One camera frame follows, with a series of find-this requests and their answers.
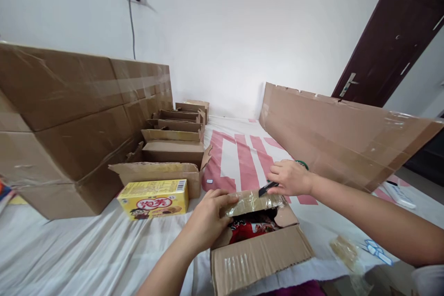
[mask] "hand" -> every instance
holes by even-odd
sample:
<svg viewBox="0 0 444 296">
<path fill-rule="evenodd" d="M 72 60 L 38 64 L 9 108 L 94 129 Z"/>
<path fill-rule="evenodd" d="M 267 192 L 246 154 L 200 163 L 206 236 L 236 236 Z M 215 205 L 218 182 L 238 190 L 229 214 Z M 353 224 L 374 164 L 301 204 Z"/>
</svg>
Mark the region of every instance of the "hand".
<svg viewBox="0 0 444 296">
<path fill-rule="evenodd" d="M 219 217 L 223 206 L 236 203 L 239 198 L 227 195 L 227 190 L 209 190 L 194 209 L 179 237 L 193 255 L 210 248 L 222 231 L 230 224 L 231 217 Z"/>
<path fill-rule="evenodd" d="M 314 174 L 293 160 L 282 160 L 270 167 L 267 178 L 279 183 L 270 188 L 267 193 L 286 196 L 311 194 Z"/>
</svg>

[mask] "electrical cord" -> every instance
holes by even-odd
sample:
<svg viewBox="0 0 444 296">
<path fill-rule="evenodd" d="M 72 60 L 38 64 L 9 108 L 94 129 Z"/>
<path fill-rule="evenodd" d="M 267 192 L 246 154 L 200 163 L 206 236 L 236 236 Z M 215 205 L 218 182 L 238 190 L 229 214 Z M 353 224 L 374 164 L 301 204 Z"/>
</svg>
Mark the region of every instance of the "electrical cord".
<svg viewBox="0 0 444 296">
<path fill-rule="evenodd" d="M 133 25 L 133 13 L 131 12 L 131 0 L 128 0 L 129 3 L 129 19 L 131 20 L 131 32 L 133 33 L 133 57 L 136 60 L 136 40 L 134 38 L 134 25 Z"/>
</svg>

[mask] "door frame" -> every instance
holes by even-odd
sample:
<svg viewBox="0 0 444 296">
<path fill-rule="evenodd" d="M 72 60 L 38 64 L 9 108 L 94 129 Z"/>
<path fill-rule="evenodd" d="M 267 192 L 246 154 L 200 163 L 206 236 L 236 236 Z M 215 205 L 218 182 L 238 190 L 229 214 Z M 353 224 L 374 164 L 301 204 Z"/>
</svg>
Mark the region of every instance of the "door frame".
<svg viewBox="0 0 444 296">
<path fill-rule="evenodd" d="M 350 78 L 350 72 L 349 72 L 350 63 L 352 62 L 352 58 L 355 56 L 355 53 L 356 53 L 356 50 L 358 49 L 359 44 L 362 42 L 363 36 L 367 32 L 367 30 L 369 30 L 370 22 L 372 21 L 376 11 L 380 7 L 380 3 L 381 2 L 382 2 L 382 0 L 378 0 L 378 3 L 376 4 L 375 9 L 373 10 L 373 12 L 372 12 L 372 14 L 370 16 L 370 19 L 367 22 L 367 25 L 365 26 L 364 31 L 362 32 L 361 37 L 359 38 L 358 43 L 356 44 L 355 49 L 353 50 L 353 53 L 351 54 L 351 57 L 348 60 L 347 65 L 345 66 L 345 69 L 342 72 L 342 75 L 341 75 L 340 79 L 338 80 L 338 83 L 336 84 L 336 87 L 333 90 L 333 93 L 332 93 L 331 97 L 335 97 L 335 98 L 338 98 L 340 100 L 343 99 L 339 95 L 341 94 L 342 89 L 344 88 L 344 86 L 346 85 L 347 81 Z M 405 68 L 403 70 L 403 75 L 402 76 L 400 75 L 400 79 L 395 84 L 393 84 L 391 89 L 388 91 L 387 96 L 384 99 L 382 99 L 382 103 L 378 103 L 379 107 L 383 107 L 385 105 L 385 103 L 388 101 L 390 96 L 395 92 L 396 88 L 399 86 L 399 84 L 402 82 L 402 80 L 405 79 L 405 77 L 407 76 L 407 74 L 410 71 L 410 69 L 414 66 L 415 62 L 419 59 L 421 54 L 425 51 L 427 46 L 430 44 L 432 39 L 436 36 L 436 34 L 438 33 L 438 31 L 441 29 L 441 27 L 443 25 L 444 25 L 444 16 L 441 18 L 441 20 L 437 23 L 435 28 L 432 30 L 432 33 L 425 40 L 425 43 L 423 43 L 422 45 L 419 45 L 418 49 L 416 50 L 415 54 L 413 55 L 413 57 L 410 60 L 410 65 L 407 66 L 407 68 Z"/>
</svg>

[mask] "wrist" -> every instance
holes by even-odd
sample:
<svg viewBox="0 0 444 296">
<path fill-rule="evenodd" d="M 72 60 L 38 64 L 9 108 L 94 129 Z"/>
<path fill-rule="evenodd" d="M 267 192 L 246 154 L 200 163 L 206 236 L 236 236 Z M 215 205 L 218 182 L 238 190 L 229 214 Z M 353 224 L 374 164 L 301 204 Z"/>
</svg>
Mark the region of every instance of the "wrist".
<svg viewBox="0 0 444 296">
<path fill-rule="evenodd" d="M 318 187 L 319 187 L 319 178 L 320 176 L 318 176 L 315 173 L 308 173 L 307 177 L 306 177 L 306 184 L 308 185 L 309 188 L 309 193 L 308 195 L 315 197 Z"/>
<path fill-rule="evenodd" d="M 195 240 L 190 237 L 186 229 L 182 230 L 177 238 L 174 240 L 172 246 L 179 248 L 184 258 L 190 262 L 200 253 L 197 248 Z"/>
</svg>

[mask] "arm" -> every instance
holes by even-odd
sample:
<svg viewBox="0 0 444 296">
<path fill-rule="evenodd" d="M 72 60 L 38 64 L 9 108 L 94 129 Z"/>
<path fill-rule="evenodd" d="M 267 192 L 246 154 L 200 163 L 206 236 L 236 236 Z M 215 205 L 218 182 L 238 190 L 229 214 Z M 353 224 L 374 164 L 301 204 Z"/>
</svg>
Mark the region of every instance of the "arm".
<svg viewBox="0 0 444 296">
<path fill-rule="evenodd" d="M 268 193 L 308 194 L 338 212 L 375 242 L 413 266 L 444 264 L 444 230 L 395 204 L 308 172 L 290 160 L 267 175 L 280 184 Z"/>
<path fill-rule="evenodd" d="M 232 221 L 219 211 L 238 198 L 226 190 L 209 190 L 197 205 L 183 230 L 154 266 L 136 296 L 179 295 L 188 266 L 200 252 L 210 248 Z"/>
</svg>

